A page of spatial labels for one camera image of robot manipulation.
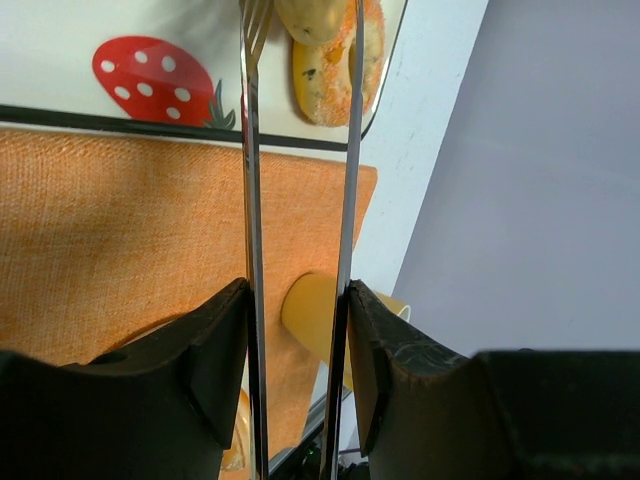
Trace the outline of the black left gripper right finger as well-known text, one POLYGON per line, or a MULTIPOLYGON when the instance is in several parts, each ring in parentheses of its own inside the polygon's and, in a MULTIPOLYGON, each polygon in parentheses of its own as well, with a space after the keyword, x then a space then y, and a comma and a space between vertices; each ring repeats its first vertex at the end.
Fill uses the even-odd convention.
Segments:
POLYGON ((635 479, 635 351, 462 356, 362 282, 348 337, 361 451, 374 479, 635 479))

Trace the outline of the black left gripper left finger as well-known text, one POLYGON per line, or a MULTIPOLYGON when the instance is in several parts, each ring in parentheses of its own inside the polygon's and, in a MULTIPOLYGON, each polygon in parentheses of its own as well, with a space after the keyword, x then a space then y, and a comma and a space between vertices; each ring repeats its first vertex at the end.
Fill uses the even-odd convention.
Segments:
POLYGON ((215 479, 232 441, 249 286, 88 364, 1 355, 5 479, 215 479))

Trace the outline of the silver serving tongs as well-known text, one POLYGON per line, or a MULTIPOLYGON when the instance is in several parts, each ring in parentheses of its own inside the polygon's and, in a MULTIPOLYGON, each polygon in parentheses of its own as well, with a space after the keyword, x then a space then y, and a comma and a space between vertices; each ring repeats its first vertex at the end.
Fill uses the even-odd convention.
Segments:
MULTIPOLYGON (((322 457, 319 469, 319 477, 321 479, 336 479, 338 477, 339 433, 348 325, 348 289, 351 279, 363 116, 364 3, 362 1, 356 1, 354 6, 356 8, 357 28, 352 80, 353 91, 348 128, 340 252, 336 280, 322 457)), ((273 7, 274 3, 272 1, 241 1, 239 3, 246 264, 247 278, 252 295, 248 324, 248 356, 252 435, 251 477, 253 479, 267 479, 269 477, 258 63, 269 31, 273 7)))

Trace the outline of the long brown pastry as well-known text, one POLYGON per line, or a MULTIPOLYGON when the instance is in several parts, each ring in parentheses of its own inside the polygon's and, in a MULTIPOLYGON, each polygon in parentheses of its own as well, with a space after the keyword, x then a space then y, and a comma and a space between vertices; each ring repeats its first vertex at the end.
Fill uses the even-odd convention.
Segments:
POLYGON ((339 32, 347 10, 345 0, 275 0, 281 22, 298 43, 318 46, 339 32))

